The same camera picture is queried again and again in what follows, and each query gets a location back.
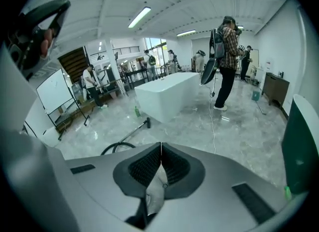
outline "green backpack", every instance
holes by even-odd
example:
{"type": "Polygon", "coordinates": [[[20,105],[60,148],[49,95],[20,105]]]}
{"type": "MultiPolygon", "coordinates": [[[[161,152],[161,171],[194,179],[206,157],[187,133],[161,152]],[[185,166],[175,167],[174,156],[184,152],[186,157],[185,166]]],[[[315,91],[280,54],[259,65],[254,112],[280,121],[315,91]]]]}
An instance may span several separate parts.
{"type": "Polygon", "coordinates": [[[155,64],[156,64],[156,59],[155,59],[155,57],[152,56],[152,55],[149,55],[149,54],[148,54],[148,56],[149,56],[149,64],[150,64],[151,66],[155,65],[155,64]]]}

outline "tile floor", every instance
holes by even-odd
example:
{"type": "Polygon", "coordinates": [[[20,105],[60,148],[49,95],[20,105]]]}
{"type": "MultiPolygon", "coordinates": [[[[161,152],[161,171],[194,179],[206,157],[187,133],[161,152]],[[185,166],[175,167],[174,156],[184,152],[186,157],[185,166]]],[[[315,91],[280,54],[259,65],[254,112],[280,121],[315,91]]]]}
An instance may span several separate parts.
{"type": "MultiPolygon", "coordinates": [[[[231,158],[247,167],[257,175],[282,188],[286,184],[281,140],[286,127],[286,120],[281,111],[268,106],[265,97],[259,105],[267,113],[263,115],[257,104],[251,100],[257,87],[235,80],[232,92],[226,101],[226,112],[213,109],[221,85],[221,75],[217,76],[215,97],[211,102],[209,115],[210,82],[199,87],[199,95],[194,103],[185,107],[175,118],[162,124],[151,118],[152,127],[138,130],[126,141],[136,146],[154,142],[171,142],[196,149],[216,153],[231,158]]],[[[67,129],[60,149],[65,159],[98,156],[110,144],[118,142],[125,135],[139,126],[146,114],[137,118],[134,112],[138,105],[134,91],[129,97],[119,96],[108,103],[107,109],[95,108],[85,127],[84,119],[77,119],[67,129]]]]}

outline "bottle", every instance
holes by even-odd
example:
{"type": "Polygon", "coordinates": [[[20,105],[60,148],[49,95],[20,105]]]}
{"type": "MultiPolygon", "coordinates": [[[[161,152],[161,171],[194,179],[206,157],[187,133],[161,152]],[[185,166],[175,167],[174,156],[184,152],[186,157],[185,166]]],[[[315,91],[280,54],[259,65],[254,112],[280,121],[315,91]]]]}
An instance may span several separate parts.
{"type": "Polygon", "coordinates": [[[135,114],[136,114],[136,116],[137,117],[140,117],[141,116],[141,114],[140,114],[140,111],[139,111],[139,109],[137,108],[137,106],[135,106],[135,114]]]}

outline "shoe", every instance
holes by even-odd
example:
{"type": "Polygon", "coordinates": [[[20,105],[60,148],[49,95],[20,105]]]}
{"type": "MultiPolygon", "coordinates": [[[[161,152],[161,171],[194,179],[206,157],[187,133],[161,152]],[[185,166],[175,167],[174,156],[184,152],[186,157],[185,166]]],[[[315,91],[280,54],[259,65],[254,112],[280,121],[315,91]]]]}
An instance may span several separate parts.
{"type": "Polygon", "coordinates": [[[222,108],[217,108],[217,107],[214,105],[214,110],[226,111],[226,110],[227,110],[227,106],[224,105],[224,107],[222,107],[222,108]]]}

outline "person in black shirt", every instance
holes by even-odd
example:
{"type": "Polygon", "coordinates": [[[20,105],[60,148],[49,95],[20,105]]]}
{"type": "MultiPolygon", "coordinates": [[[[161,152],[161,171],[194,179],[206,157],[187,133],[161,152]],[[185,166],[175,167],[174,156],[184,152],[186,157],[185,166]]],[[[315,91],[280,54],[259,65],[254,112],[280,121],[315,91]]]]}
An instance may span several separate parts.
{"type": "Polygon", "coordinates": [[[251,46],[247,46],[247,50],[245,50],[245,54],[243,59],[241,60],[241,73],[240,73],[240,80],[245,81],[245,76],[248,70],[249,63],[251,62],[250,59],[250,51],[251,46]]]}

